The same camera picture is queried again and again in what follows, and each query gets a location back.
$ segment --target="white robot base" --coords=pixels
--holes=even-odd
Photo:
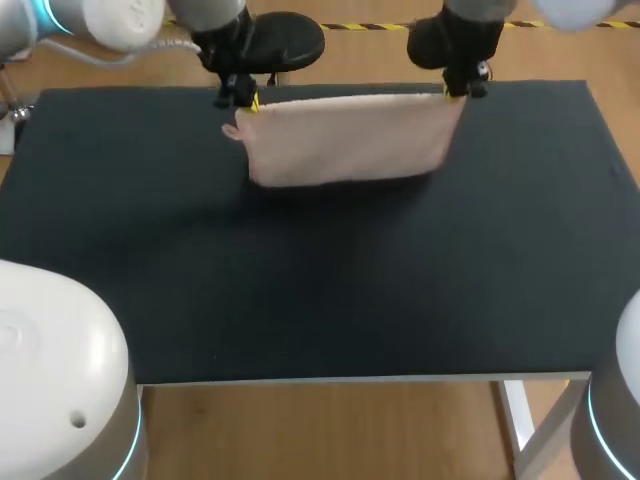
[[[0,480],[142,480],[127,344],[79,283],[0,261]]]

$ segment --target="white cable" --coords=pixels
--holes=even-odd
[[[188,40],[169,39],[150,43],[149,45],[142,47],[136,52],[125,55],[120,60],[106,61],[80,52],[75,48],[71,48],[61,43],[54,42],[53,40],[44,39],[40,41],[40,44],[45,45],[52,50],[60,52],[68,57],[80,60],[81,62],[90,63],[100,68],[123,68],[134,62],[138,58],[142,57],[143,55],[146,55],[147,53],[166,50],[168,48],[182,48],[195,52],[196,54],[199,54],[201,52],[200,47],[193,42],[189,42]]]

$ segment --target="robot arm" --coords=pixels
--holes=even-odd
[[[256,91],[251,74],[298,70],[324,52],[320,26],[304,15],[274,12],[252,17],[246,0],[169,4],[199,46],[203,66],[220,76],[220,107],[251,106]],[[164,5],[164,0],[0,0],[0,65],[55,34],[135,52],[158,34]]]
[[[589,28],[634,0],[535,0],[545,21],[563,31]],[[444,0],[434,17],[411,28],[407,52],[425,69],[443,68],[452,97],[482,97],[488,79],[486,61],[496,52],[504,20],[517,0]]]

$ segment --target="cloth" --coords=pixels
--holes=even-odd
[[[464,100],[444,95],[358,95],[239,109],[249,176],[264,187],[410,177],[444,161]]]

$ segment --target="black table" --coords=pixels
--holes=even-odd
[[[429,177],[300,190],[248,182],[214,98],[45,92],[0,191],[0,257],[98,293],[139,383],[589,371],[612,345],[640,197],[584,83],[493,85]]]

